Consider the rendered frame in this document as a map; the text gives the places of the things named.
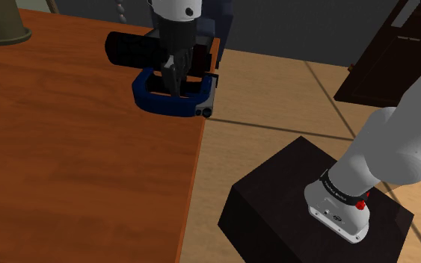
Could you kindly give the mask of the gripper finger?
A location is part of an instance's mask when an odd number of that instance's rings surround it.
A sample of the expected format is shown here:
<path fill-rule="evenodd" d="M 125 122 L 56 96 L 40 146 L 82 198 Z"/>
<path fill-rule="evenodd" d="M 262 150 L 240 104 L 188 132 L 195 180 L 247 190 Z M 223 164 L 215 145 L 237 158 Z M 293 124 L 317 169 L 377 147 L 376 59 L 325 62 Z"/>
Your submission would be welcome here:
<path fill-rule="evenodd" d="M 176 79 L 178 95 L 181 95 L 181 86 L 186 82 L 188 71 L 192 64 L 192 49 L 182 49 L 176 53 Z"/>
<path fill-rule="evenodd" d="M 161 65 L 162 80 L 170 95 L 177 96 L 177 77 L 174 65 L 174 56 L 169 55 L 168 59 Z"/>

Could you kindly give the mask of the black cylindrical device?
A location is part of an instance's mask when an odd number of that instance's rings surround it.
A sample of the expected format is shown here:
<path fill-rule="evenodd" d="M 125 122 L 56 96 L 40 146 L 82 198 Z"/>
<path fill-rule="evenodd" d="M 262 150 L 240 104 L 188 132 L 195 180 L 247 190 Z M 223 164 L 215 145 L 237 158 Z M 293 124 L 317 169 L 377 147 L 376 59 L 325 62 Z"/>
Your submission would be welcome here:
<path fill-rule="evenodd" d="M 202 77 L 212 67 L 212 37 L 197 36 L 193 48 L 191 67 L 188 75 Z M 138 69 L 152 67 L 160 71 L 168 60 L 168 51 L 161 46 L 158 36 L 135 35 L 111 31 L 105 40 L 105 53 L 109 61 L 118 66 Z"/>

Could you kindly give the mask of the dark blue chair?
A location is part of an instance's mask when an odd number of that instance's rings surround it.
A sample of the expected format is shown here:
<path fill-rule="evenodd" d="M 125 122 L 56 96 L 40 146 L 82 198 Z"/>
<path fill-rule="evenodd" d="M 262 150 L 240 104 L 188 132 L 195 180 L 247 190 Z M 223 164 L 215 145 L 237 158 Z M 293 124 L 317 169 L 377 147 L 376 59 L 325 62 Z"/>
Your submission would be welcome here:
<path fill-rule="evenodd" d="M 232 22 L 233 0 L 202 0 L 201 16 L 197 19 L 197 34 L 217 37 L 220 40 L 217 69 L 224 53 Z"/>

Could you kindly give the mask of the wooden table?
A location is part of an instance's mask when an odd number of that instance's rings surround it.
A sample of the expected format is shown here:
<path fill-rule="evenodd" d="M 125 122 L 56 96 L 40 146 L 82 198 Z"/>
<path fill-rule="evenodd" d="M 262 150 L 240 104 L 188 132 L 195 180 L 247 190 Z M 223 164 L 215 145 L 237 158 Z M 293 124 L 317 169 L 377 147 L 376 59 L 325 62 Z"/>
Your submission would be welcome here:
<path fill-rule="evenodd" d="M 179 263 L 204 119 L 149 114 L 105 54 L 145 29 L 21 10 L 0 46 L 0 263 Z"/>

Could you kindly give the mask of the black robot stand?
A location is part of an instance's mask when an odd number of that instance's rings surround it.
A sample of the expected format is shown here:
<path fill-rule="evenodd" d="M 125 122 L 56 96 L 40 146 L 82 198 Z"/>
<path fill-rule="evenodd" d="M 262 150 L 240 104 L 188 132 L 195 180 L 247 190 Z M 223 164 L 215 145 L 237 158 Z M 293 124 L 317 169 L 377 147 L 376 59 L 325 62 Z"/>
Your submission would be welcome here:
<path fill-rule="evenodd" d="M 218 225 L 245 263 L 398 263 L 414 216 L 378 189 L 358 244 L 308 212 L 304 188 L 335 162 L 299 137 L 231 187 Z"/>

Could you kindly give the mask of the dark brown door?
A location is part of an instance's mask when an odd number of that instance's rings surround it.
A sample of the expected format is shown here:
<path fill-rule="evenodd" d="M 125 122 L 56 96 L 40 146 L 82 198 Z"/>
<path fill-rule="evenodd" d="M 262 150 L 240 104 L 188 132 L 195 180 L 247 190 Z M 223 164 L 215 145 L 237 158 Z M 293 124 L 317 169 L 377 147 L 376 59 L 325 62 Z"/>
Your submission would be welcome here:
<path fill-rule="evenodd" d="M 421 76 L 421 0 L 398 0 L 334 99 L 374 107 L 398 105 Z"/>

